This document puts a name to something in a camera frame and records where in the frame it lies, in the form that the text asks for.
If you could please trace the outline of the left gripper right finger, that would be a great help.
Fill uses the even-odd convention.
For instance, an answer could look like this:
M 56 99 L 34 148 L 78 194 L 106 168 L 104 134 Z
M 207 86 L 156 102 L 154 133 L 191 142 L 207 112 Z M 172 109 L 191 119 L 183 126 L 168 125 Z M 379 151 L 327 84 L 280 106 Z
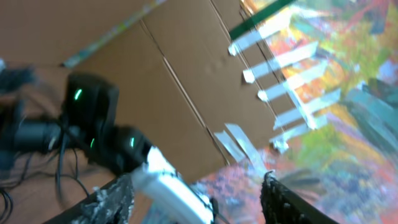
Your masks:
M 279 182 L 274 170 L 264 174 L 260 203 L 266 224 L 338 224 Z

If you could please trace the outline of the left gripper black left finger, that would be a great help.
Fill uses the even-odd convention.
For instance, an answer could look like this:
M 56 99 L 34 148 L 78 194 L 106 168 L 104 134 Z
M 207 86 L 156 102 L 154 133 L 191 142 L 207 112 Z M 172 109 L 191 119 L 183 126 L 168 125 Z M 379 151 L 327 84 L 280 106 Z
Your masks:
M 124 224 L 134 209 L 134 187 L 124 174 L 45 224 Z

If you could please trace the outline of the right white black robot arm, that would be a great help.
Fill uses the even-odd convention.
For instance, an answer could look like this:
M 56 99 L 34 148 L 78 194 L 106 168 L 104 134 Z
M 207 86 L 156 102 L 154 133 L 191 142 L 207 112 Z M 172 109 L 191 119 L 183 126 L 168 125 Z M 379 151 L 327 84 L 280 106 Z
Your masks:
M 65 151 L 81 149 L 90 162 L 115 175 L 52 223 L 127 223 L 137 193 L 161 205 L 176 223 L 214 223 L 218 202 L 187 185 L 139 129 L 115 124 L 118 97 L 118 88 L 105 79 L 73 73 L 57 118 L 25 119 L 23 102 L 2 105 L 1 169 L 11 170 L 20 154 L 54 153 L 54 177 L 60 180 Z

